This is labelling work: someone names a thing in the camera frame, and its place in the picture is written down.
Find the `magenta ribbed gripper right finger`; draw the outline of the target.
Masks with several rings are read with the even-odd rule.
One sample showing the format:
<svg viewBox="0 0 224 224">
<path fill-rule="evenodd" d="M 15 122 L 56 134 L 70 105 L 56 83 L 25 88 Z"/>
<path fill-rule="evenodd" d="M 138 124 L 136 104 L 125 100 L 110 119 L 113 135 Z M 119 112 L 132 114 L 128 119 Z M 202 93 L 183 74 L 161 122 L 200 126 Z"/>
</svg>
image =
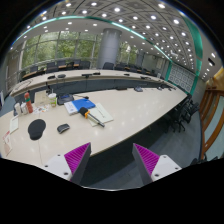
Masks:
<svg viewBox="0 0 224 224">
<path fill-rule="evenodd" d="M 133 144 L 132 154 L 144 185 L 181 170 L 168 155 L 159 156 L 136 143 Z"/>
</svg>

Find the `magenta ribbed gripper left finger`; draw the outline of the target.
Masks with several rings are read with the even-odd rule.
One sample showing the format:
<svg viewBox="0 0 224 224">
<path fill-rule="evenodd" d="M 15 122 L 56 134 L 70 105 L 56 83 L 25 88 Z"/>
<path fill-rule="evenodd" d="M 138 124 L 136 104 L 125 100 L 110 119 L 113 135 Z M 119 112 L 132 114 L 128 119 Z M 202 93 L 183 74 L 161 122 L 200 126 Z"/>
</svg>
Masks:
<svg viewBox="0 0 224 224">
<path fill-rule="evenodd" d="M 56 176 L 79 185 L 90 154 L 91 144 L 86 143 L 64 155 L 57 154 L 44 165 L 44 169 Z"/>
</svg>

